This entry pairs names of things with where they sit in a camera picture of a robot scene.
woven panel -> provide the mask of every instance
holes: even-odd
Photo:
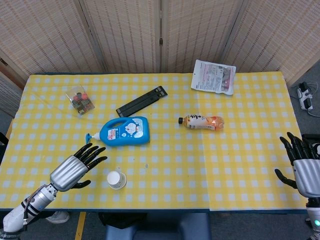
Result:
[[[100,71],[73,1],[2,0],[0,39],[27,75]]]
[[[156,2],[84,1],[110,72],[156,72]]]
[[[240,0],[169,0],[163,71],[190,73],[196,59],[218,62]]]
[[[319,52],[319,1],[249,1],[238,20],[223,61],[238,72],[281,71],[290,81]]]
[[[0,110],[14,117],[18,111],[22,90],[0,75]]]

table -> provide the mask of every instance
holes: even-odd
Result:
[[[52,209],[303,209],[305,199],[274,174],[293,177],[279,141],[298,125],[281,72],[237,73],[233,96],[190,88],[191,73],[31,75],[0,167],[0,207],[14,208],[85,143],[116,109],[162,85],[168,96],[135,116],[147,117],[150,143],[107,147],[108,159],[82,179],[83,189],[59,192]],[[83,116],[65,92],[83,85],[95,109]],[[222,132],[178,124],[188,114],[222,116]],[[100,141],[94,144],[103,146]],[[126,187],[108,187],[120,169]]]

robotic hand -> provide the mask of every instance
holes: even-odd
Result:
[[[291,144],[280,137],[293,168],[295,180],[286,178],[279,169],[275,174],[284,183],[308,198],[306,210],[313,228],[313,235],[308,240],[320,240],[320,160],[317,151],[303,138],[287,133]]]
[[[90,180],[78,181],[89,170],[107,159],[106,156],[95,159],[106,149],[105,147],[91,146],[92,143],[86,144],[74,155],[64,160],[50,174],[50,184],[39,187],[22,201],[21,205],[4,217],[3,229],[0,230],[0,240],[19,239],[22,228],[24,231],[27,229],[27,224],[56,199],[58,191],[66,192],[70,189],[81,189],[91,183]]]

paper cup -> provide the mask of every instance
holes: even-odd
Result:
[[[107,181],[110,188],[118,190],[126,185],[127,177],[122,172],[111,171],[108,173]]]

shoe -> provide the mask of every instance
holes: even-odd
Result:
[[[63,224],[70,218],[70,214],[67,211],[56,211],[52,216],[46,218],[46,220],[52,224]]]

